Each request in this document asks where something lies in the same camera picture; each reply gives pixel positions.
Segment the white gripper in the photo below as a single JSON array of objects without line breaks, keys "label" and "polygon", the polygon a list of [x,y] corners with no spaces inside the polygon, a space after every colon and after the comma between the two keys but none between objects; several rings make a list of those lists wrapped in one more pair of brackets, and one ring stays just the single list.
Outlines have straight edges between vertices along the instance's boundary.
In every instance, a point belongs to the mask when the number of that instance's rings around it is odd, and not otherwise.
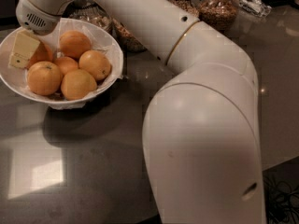
[{"label": "white gripper", "polygon": [[[48,35],[57,26],[60,18],[35,7],[29,0],[19,0],[16,17],[21,27],[37,35]],[[41,41],[26,30],[16,33],[9,64],[17,68],[26,68],[36,53]]]}]

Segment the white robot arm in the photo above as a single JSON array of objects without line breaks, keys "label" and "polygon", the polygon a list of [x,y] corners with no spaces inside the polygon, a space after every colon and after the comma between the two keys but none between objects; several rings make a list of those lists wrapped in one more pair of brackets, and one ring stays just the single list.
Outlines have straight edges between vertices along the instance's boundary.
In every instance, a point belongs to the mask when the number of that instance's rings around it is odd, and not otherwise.
[{"label": "white robot arm", "polygon": [[[72,0],[20,0],[40,35]],[[248,54],[167,0],[94,0],[175,77],[149,103],[143,150],[164,224],[266,224],[258,78]]]}]

